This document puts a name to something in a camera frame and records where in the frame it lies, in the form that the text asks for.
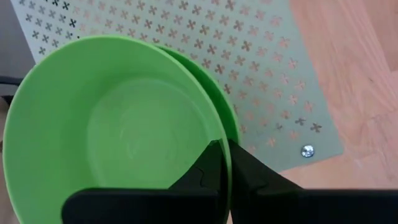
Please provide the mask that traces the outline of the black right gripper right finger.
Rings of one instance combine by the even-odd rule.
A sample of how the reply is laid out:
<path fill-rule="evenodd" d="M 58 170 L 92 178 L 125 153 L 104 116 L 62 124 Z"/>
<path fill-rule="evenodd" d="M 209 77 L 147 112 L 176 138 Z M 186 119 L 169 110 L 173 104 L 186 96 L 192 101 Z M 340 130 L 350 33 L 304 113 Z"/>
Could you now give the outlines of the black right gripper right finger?
<path fill-rule="evenodd" d="M 233 224 L 398 224 L 398 190 L 304 189 L 233 140 Z"/>

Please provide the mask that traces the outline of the pale green perforated metal shelf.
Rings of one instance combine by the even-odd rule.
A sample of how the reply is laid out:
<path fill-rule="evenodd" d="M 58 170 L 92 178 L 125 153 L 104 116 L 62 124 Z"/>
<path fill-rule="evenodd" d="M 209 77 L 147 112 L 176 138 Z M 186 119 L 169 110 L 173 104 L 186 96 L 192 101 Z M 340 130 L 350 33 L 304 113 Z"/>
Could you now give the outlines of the pale green perforated metal shelf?
<path fill-rule="evenodd" d="M 289 0 L 10 0 L 36 62 L 71 40 L 116 34 L 205 68 L 243 146 L 274 170 L 343 152 Z"/>

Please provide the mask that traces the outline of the black aluminium table frame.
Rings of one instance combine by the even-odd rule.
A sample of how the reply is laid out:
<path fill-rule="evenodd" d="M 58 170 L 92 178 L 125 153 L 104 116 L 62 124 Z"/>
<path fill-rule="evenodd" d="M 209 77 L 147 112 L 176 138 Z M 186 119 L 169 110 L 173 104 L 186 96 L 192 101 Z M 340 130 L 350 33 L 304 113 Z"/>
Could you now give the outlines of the black aluminium table frame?
<path fill-rule="evenodd" d="M 14 85 L 19 86 L 23 81 L 23 78 L 0 76 L 0 84 L 2 85 Z"/>

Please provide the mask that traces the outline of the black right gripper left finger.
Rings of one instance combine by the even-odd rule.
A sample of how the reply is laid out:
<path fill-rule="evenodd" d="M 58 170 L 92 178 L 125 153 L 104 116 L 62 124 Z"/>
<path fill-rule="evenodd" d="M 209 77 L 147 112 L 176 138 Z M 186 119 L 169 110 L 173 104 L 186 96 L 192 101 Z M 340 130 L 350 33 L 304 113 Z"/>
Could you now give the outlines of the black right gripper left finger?
<path fill-rule="evenodd" d="M 221 224 L 224 156 L 212 141 L 167 189 L 90 188 L 69 196 L 63 224 Z"/>

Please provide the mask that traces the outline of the green plastic bowl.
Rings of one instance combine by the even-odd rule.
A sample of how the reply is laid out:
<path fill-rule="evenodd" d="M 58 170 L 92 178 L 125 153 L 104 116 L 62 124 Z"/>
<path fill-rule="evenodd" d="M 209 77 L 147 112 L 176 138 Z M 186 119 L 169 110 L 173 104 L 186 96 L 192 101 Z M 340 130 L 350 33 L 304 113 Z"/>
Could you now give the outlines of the green plastic bowl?
<path fill-rule="evenodd" d="M 226 131 L 198 80 L 158 47 L 84 37 L 46 56 L 14 95 L 3 137 L 7 191 L 20 224 L 61 224 L 73 193 L 165 189 Z"/>
<path fill-rule="evenodd" d="M 189 59 L 186 55 L 163 45 L 156 45 L 156 47 L 180 62 L 197 79 L 213 102 L 220 116 L 227 138 L 232 139 L 236 143 L 240 143 L 241 135 L 239 133 L 238 118 L 217 80 L 201 65 Z"/>

